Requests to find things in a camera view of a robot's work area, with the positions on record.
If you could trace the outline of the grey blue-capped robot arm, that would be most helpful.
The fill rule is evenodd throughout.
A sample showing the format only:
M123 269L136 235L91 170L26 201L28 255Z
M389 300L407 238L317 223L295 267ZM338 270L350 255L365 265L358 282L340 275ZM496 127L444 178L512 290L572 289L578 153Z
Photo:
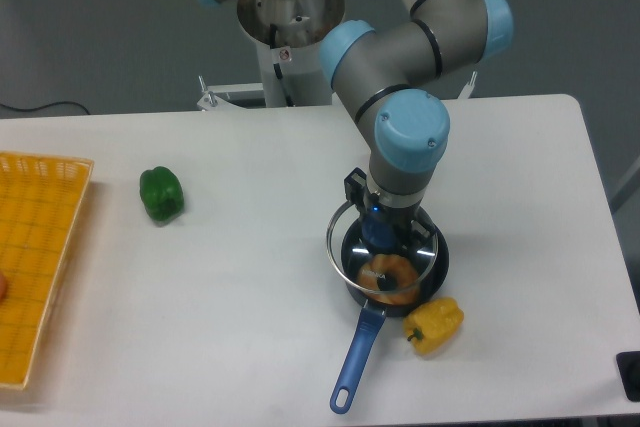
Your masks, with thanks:
M346 20L344 0L235 1L267 105L341 101L371 151L365 185L348 191L364 240L385 252L406 246L450 129L424 85L510 46L507 1L402 0L408 20L381 34Z

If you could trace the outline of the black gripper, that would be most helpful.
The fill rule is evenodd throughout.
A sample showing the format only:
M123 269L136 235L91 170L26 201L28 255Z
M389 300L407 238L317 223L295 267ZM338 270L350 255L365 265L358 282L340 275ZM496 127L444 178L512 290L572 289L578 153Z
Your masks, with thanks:
M369 247L433 250L434 224L417 217L422 199L417 194L391 194L366 187L366 174L356 167L344 179L346 201L364 210L363 240Z

